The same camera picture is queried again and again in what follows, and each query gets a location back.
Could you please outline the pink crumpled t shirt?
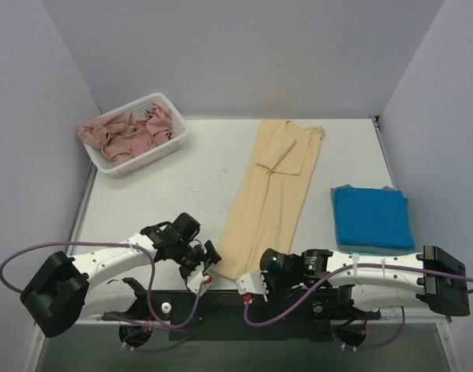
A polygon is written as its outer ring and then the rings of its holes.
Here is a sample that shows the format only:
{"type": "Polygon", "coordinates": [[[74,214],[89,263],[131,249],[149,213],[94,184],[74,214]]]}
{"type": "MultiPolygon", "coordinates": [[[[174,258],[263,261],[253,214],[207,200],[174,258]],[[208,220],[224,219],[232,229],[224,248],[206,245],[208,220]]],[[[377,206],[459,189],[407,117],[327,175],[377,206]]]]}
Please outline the pink crumpled t shirt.
{"type": "Polygon", "coordinates": [[[142,119],[135,119],[131,111],[101,116],[82,124],[77,136],[117,167],[167,143],[177,134],[171,110],[156,100],[142,119]]]}

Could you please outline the yellow t shirt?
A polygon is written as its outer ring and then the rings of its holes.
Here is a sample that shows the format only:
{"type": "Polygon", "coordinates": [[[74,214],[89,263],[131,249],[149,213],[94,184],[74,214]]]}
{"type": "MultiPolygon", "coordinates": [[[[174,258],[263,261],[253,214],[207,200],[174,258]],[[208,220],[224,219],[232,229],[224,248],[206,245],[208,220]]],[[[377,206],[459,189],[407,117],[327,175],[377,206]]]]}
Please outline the yellow t shirt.
{"type": "Polygon", "coordinates": [[[264,119],[218,248],[214,271],[235,281],[258,270],[268,248],[289,253],[324,130],[264,119]]]}

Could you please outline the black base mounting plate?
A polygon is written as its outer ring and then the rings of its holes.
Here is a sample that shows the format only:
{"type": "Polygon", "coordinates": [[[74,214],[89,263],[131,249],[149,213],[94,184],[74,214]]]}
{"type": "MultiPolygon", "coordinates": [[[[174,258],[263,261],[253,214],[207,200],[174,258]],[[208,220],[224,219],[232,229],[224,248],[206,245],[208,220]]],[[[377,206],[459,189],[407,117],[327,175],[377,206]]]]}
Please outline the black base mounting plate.
{"type": "MultiPolygon", "coordinates": [[[[287,310],[297,302],[305,290],[286,295],[285,299],[265,301],[254,297],[250,304],[248,318],[252,322],[265,322],[287,310]]],[[[103,320],[112,321],[116,317],[139,322],[155,322],[146,302],[146,292],[137,294],[136,300],[125,312],[108,311],[103,320]]],[[[243,319],[243,299],[236,290],[208,291],[199,300],[194,317],[183,327],[188,332],[188,339],[193,341],[282,341],[289,339],[308,339],[311,342],[333,341],[332,329],[353,321],[351,329],[359,329],[365,320],[381,318],[380,311],[363,312],[353,307],[353,301],[347,300],[350,289],[337,290],[320,288],[313,292],[302,304],[289,315],[273,325],[262,328],[251,327],[243,319]]],[[[185,321],[195,302],[195,294],[188,291],[154,291],[152,305],[157,315],[172,325],[185,321]],[[163,303],[171,305],[171,310],[164,314],[163,303]]]]}

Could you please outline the aluminium front frame rail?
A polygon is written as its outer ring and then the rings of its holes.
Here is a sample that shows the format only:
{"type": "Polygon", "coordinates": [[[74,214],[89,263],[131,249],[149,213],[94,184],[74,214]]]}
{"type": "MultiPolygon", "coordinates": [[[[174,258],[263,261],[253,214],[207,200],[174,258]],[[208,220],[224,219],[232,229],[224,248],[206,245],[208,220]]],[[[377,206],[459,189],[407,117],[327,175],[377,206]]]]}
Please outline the aluminium front frame rail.
{"type": "MultiPolygon", "coordinates": [[[[406,308],[406,323],[433,323],[447,324],[450,319],[445,315],[438,315],[431,312],[428,308],[406,308]]],[[[385,308],[381,310],[381,318],[375,320],[381,324],[395,324],[400,323],[402,320],[402,311],[399,308],[385,308]]],[[[103,320],[98,315],[93,315],[84,319],[76,321],[75,325],[95,325],[95,324],[106,324],[107,320],[103,320]]]]}

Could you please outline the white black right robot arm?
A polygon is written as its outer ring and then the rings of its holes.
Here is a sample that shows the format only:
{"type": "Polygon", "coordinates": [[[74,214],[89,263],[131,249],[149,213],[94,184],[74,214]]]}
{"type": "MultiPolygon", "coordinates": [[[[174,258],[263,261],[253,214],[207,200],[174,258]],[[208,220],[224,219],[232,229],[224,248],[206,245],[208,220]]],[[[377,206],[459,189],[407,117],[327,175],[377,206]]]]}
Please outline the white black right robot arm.
{"type": "Polygon", "coordinates": [[[334,299],[343,317],[400,306],[427,307],[450,317],[470,315],[465,265],[438,246],[401,256],[370,256],[331,250],[285,254],[266,250],[260,261],[274,295],[300,284],[344,290],[334,299]]]}

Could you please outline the teal folded t shirt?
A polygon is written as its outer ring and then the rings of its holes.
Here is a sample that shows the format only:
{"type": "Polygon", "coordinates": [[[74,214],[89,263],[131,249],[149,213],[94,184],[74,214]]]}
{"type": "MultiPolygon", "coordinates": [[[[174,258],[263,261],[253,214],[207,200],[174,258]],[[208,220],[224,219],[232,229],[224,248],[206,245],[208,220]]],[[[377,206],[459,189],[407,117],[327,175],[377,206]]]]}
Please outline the teal folded t shirt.
{"type": "Polygon", "coordinates": [[[398,256],[406,255],[414,252],[413,248],[396,248],[388,246],[352,246],[352,245],[337,245],[337,251],[343,253],[358,253],[361,255],[373,256],[398,256]]]}

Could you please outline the blue folded t shirt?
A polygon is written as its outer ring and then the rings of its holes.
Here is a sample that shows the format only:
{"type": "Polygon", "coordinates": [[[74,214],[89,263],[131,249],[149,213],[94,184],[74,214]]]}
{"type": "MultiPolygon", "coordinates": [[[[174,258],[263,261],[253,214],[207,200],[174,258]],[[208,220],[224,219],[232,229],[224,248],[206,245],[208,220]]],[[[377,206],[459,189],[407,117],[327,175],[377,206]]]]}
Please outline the blue folded t shirt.
{"type": "Polygon", "coordinates": [[[330,192],[337,242],[341,246],[372,246],[412,250],[409,200],[390,188],[354,188],[330,192]]]}

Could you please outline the white plastic perforated basket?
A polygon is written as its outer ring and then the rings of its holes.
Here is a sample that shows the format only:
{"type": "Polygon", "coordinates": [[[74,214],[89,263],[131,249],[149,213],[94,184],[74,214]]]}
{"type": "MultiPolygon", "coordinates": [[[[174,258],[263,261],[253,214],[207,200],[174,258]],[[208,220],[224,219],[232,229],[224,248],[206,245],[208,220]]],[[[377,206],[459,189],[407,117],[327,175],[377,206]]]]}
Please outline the white plastic perforated basket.
{"type": "Polygon", "coordinates": [[[185,119],[171,101],[153,93],[82,124],[77,131],[98,171],[125,177],[181,149],[185,119]]]}

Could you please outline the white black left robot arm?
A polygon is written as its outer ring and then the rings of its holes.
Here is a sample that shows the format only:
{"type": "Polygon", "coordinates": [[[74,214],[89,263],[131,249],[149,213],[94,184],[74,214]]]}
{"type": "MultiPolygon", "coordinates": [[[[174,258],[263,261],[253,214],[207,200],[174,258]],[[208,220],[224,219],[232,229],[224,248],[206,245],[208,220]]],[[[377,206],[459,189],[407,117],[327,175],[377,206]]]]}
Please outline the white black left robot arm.
{"type": "Polygon", "coordinates": [[[211,241],[200,243],[200,225],[182,212],[173,222],[142,228],[121,243],[96,243],[94,251],[73,256],[50,255],[22,290],[19,299],[45,336],[59,336],[79,318],[124,314],[130,319],[152,315],[165,325],[165,303],[154,298],[126,272],[160,261],[177,264],[181,279],[196,298],[209,289],[209,268],[221,257],[211,241]]]}

